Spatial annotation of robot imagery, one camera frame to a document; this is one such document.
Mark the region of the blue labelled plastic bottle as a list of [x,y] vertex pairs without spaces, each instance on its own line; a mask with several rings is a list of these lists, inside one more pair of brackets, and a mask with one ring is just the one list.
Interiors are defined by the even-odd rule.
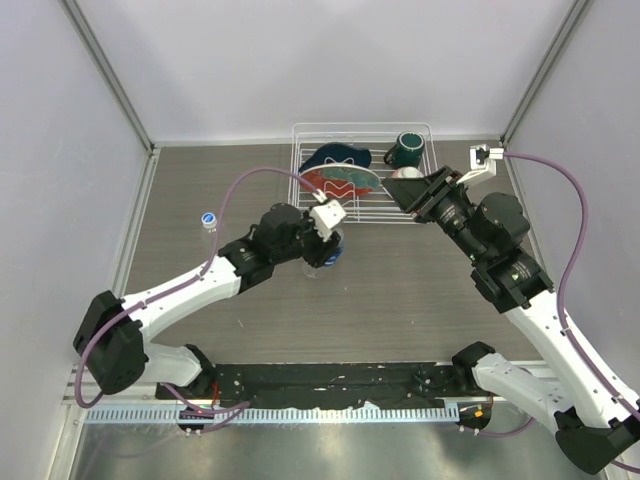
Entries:
[[322,245],[320,253],[312,259],[311,263],[306,260],[302,263],[302,272],[309,279],[319,279],[327,275],[344,252],[345,232],[338,228],[331,237],[331,240]]

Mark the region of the clear unlabelled plastic bottle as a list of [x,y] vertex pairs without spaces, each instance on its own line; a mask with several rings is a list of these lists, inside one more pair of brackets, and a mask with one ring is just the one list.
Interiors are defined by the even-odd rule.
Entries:
[[218,216],[217,218],[218,224],[215,229],[206,229],[201,224],[201,240],[205,249],[206,260],[211,257],[213,252],[217,252],[220,248],[224,247],[229,240],[228,229]]

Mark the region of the white blue bottle cap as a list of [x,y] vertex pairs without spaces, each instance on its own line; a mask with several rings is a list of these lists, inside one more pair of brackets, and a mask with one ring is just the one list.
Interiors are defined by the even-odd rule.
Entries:
[[215,229],[218,224],[218,218],[212,212],[205,212],[201,216],[201,224],[206,229]]

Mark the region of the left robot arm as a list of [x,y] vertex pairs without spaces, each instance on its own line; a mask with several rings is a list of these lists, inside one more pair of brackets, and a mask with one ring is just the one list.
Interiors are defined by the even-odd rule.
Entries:
[[270,279],[276,266],[301,259],[319,269],[339,250],[346,213],[335,200],[306,211],[280,203],[249,232],[203,265],[145,292],[118,298],[96,295],[73,340],[81,367],[101,394],[151,382],[162,397],[200,399],[211,394],[216,369],[196,346],[168,347],[155,338],[178,321]]

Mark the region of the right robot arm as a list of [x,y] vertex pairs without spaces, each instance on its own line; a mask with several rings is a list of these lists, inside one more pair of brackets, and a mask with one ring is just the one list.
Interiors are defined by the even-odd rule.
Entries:
[[433,222],[471,260],[481,296],[531,342],[553,371],[545,382],[476,342],[453,358],[465,395],[496,394],[545,426],[580,470],[597,474],[639,440],[639,396],[597,353],[560,305],[560,292],[520,244],[530,224],[513,195],[471,202],[459,172],[386,178],[383,188],[417,223]]

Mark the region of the pink patterned bowl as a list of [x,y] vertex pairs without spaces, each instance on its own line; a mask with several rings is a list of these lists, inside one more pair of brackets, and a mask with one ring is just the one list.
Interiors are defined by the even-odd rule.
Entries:
[[421,172],[417,167],[405,166],[396,169],[392,173],[391,177],[398,179],[419,179],[424,177],[424,173]]

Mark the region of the dark green mug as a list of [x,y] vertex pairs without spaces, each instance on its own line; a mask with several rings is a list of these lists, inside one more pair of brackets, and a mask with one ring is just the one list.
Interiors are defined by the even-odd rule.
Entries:
[[425,138],[421,134],[412,131],[402,132],[396,138],[395,144],[385,153],[383,161],[394,169],[417,168],[424,149]]

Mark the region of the red teal plate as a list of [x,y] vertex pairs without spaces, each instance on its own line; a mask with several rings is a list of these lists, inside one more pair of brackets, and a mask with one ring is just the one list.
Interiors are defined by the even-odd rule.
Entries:
[[336,199],[366,195],[381,185],[376,173],[350,164],[321,165],[305,171],[300,176],[314,189]]

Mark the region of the dark blue plate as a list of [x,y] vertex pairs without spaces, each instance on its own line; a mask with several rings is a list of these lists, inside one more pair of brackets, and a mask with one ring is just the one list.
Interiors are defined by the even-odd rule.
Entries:
[[354,147],[345,143],[331,142],[319,147],[298,169],[302,174],[311,168],[332,163],[350,164],[369,168],[372,154],[367,148]]

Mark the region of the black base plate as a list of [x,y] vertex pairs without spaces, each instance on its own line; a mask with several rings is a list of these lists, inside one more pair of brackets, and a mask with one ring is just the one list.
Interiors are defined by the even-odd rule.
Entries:
[[464,369],[435,362],[219,364],[199,394],[228,408],[346,410],[367,402],[381,409],[439,408],[446,398],[486,397]]

